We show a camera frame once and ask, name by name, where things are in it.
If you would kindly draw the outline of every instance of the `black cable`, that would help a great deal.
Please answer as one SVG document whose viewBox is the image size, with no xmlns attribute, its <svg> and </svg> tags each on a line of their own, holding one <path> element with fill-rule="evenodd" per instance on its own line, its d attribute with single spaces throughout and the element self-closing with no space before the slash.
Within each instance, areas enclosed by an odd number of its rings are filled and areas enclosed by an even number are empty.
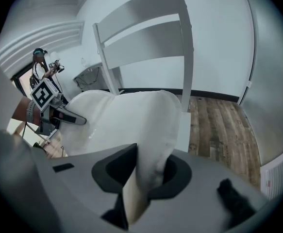
<svg viewBox="0 0 283 233">
<path fill-rule="evenodd" d="M 92 84 L 94 84 L 97 81 L 98 74 L 99 74 L 99 69 L 100 69 L 100 67 L 98 68 L 96 78 L 95 78 L 95 80 L 92 83 L 87 83 L 83 79 L 81 79 L 80 77 L 76 77 L 75 81 L 77 82 L 77 79 L 81 80 L 80 83 L 84 86 L 84 88 L 85 88 L 85 86 L 92 85 Z"/>
<path fill-rule="evenodd" d="M 77 80 L 76 80 L 75 82 L 78 84 L 78 87 L 79 87 L 80 89 L 84 89 L 84 88 L 85 88 L 85 85 L 84 85 L 84 84 L 82 84 L 84 87 L 80 87 L 79 82 L 78 82 Z"/>
<path fill-rule="evenodd" d="M 57 78 L 57 76 L 56 76 L 56 73 L 55 73 L 55 77 L 56 77 L 57 82 L 58 82 L 58 84 L 59 84 L 59 86 L 60 86 L 60 89 L 61 89 L 61 92 L 60 92 L 60 93 L 62 93 L 62 92 L 63 92 L 63 89 L 62 89 L 62 86 L 60 85 L 60 83 L 59 83 L 59 81 L 58 81 L 58 78 Z"/>
<path fill-rule="evenodd" d="M 25 127 L 24 127 L 23 135 L 21 136 L 21 138 L 24 138 L 24 134 L 25 134 L 26 126 L 27 126 L 27 122 L 25 122 Z"/>
</svg>

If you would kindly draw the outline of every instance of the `white ceiling trim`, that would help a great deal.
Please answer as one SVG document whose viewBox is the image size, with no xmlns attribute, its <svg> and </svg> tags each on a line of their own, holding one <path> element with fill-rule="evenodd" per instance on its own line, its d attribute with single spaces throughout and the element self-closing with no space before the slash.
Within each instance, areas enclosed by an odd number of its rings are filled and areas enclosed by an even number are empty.
<svg viewBox="0 0 283 233">
<path fill-rule="evenodd" d="M 51 53 L 80 45 L 83 27 L 84 21 L 67 21 L 24 34 L 0 49 L 0 67 L 11 78 L 32 62 L 35 48 L 43 48 Z"/>
</svg>

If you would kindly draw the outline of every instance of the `radiator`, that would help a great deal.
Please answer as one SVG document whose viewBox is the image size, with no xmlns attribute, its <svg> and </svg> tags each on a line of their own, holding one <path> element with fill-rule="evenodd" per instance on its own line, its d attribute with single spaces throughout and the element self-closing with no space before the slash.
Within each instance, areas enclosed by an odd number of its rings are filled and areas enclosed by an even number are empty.
<svg viewBox="0 0 283 233">
<path fill-rule="evenodd" d="M 283 194 L 283 153 L 275 160 L 262 166 L 261 192 L 268 199 L 273 199 Z"/>
</svg>

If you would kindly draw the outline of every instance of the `white bunk bed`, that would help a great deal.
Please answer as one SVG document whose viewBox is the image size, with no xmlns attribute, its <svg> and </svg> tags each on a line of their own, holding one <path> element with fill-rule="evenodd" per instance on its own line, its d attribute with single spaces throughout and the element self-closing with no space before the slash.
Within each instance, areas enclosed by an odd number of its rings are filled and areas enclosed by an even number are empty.
<svg viewBox="0 0 283 233">
<path fill-rule="evenodd" d="M 122 31 L 144 21 L 178 14 L 170 21 L 138 30 L 109 46 L 105 42 Z M 182 115 L 176 149 L 188 152 L 191 114 L 188 113 L 193 79 L 193 38 L 184 0 L 130 0 L 93 25 L 102 61 L 102 73 L 111 93 L 119 95 L 113 68 L 129 63 L 170 57 L 184 57 Z"/>
</svg>

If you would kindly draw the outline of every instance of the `white wall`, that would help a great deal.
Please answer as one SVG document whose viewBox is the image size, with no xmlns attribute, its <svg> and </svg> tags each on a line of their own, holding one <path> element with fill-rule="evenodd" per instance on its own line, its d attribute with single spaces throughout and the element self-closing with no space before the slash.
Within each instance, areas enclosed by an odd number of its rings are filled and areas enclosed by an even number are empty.
<svg viewBox="0 0 283 233">
<path fill-rule="evenodd" d="M 53 5 L 48 8 L 33 8 L 10 14 L 0 34 L 0 49 L 18 37 L 44 26 L 75 20 L 76 7 Z"/>
<path fill-rule="evenodd" d="M 64 96 L 69 101 L 81 92 L 73 81 L 73 78 L 84 70 L 84 67 L 81 64 L 81 58 L 86 59 L 86 55 L 82 46 L 76 46 L 60 51 L 58 52 L 58 55 L 60 57 L 59 62 L 65 67 L 65 70 L 61 73 L 57 73 L 56 76 L 63 89 Z M 45 56 L 45 61 L 47 64 L 51 63 L 49 54 Z M 53 76 L 53 79 L 58 85 L 56 77 Z"/>
<path fill-rule="evenodd" d="M 85 20 L 82 49 L 91 64 L 100 61 L 93 23 L 100 22 L 127 1 L 129 0 L 87 0 L 77 14 L 78 20 Z M 240 96 L 252 65 L 254 47 L 252 19 L 247 0 L 185 2 L 192 24 L 195 48 L 192 89 Z M 163 21 L 165 18 L 159 18 L 150 24 Z M 183 57 L 129 64 L 120 70 L 124 88 L 182 88 L 183 85 Z"/>
<path fill-rule="evenodd" d="M 265 165 L 283 153 L 283 16 L 271 0 L 249 2 L 256 55 L 252 85 L 241 105 L 256 138 L 261 165 Z"/>
</svg>

